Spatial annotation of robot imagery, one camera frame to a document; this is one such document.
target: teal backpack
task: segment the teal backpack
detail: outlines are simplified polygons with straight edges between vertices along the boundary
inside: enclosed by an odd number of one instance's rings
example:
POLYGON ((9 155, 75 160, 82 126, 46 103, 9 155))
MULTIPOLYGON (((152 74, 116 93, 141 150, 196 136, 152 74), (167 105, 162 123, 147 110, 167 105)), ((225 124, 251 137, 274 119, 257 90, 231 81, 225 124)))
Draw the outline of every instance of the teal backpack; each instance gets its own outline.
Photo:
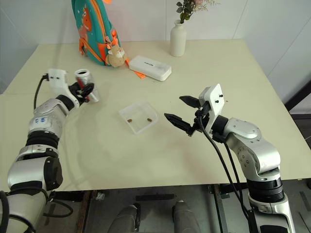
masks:
POLYGON ((71 0, 73 14, 80 35, 79 51, 100 65, 110 65, 106 57, 115 45, 120 45, 103 0, 71 0))

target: table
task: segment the table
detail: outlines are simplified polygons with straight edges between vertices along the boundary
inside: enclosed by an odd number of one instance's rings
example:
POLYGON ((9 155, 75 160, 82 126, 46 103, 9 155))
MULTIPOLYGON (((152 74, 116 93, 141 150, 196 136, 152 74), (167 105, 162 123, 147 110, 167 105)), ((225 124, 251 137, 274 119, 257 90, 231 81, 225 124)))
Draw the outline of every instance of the table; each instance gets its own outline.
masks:
MULTIPOLYGON (((103 67, 82 57, 77 44, 38 46, 0 95, 0 189, 8 190, 7 172, 26 142, 37 83, 53 65, 55 54, 56 67, 69 72, 69 83, 74 82, 75 70, 87 68, 101 94, 99 103, 83 104, 67 118, 59 143, 64 182, 58 191, 227 183, 218 156, 204 136, 196 132, 188 137, 163 115, 173 113, 192 122, 195 109, 179 96, 198 97, 206 86, 216 83, 221 84, 226 100, 222 115, 255 123, 277 147, 282 179, 311 177, 311 151, 245 42, 187 41, 186 53, 179 58, 168 54, 169 42, 122 45, 129 57, 140 54, 171 64, 171 76, 164 82, 141 80, 125 65, 103 67), (139 100, 156 109, 159 121, 135 135, 118 111, 139 100)), ((43 83, 37 104, 53 97, 48 83, 43 83)), ((219 147, 229 164, 223 145, 219 147)))

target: soda can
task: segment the soda can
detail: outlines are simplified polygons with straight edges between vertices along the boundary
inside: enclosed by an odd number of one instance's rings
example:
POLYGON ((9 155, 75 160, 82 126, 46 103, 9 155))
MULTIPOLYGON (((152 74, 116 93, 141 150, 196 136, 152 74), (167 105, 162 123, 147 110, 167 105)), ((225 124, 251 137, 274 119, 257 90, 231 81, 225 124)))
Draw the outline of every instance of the soda can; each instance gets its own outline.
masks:
POLYGON ((96 88, 96 84, 94 82, 93 76, 91 72, 87 69, 79 69, 75 71, 76 80, 80 86, 81 89, 85 87, 85 85, 89 83, 94 83, 94 89, 93 91, 86 97, 89 102, 96 103, 100 100, 98 90, 96 88))

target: stuffed animal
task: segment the stuffed animal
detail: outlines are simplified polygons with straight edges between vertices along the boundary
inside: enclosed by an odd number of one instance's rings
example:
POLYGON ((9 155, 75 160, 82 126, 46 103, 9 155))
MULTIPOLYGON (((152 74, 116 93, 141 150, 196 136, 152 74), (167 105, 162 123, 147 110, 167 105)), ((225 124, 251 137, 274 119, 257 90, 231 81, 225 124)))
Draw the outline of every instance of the stuffed animal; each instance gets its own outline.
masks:
POLYGON ((112 65, 113 67, 122 66, 127 59, 124 49, 119 47, 119 45, 114 45, 111 50, 108 51, 106 56, 106 64, 112 65))

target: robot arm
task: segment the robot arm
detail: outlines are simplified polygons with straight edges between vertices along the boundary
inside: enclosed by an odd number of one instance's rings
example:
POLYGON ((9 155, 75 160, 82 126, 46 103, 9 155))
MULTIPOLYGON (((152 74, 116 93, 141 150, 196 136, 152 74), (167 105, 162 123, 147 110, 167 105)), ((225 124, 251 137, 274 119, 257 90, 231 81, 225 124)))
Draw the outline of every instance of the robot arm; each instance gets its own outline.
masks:
POLYGON ((50 69, 48 78, 58 97, 35 109, 26 145, 8 173, 8 233, 35 232, 50 193, 63 181, 57 147, 66 116, 94 94, 93 83, 84 83, 83 88, 78 83, 68 86, 63 70, 50 69))
POLYGON ((207 87, 199 99, 182 96, 187 105, 198 108, 194 124, 180 117, 165 114, 176 127, 189 136, 202 128, 220 143, 227 143, 238 157, 247 180, 249 202, 248 223, 251 233, 284 232, 294 233, 294 224, 286 194, 280 178, 280 155, 277 149, 261 136, 259 128, 236 118, 220 115, 224 105, 220 85, 207 87), (198 118, 203 119, 200 125, 198 118))

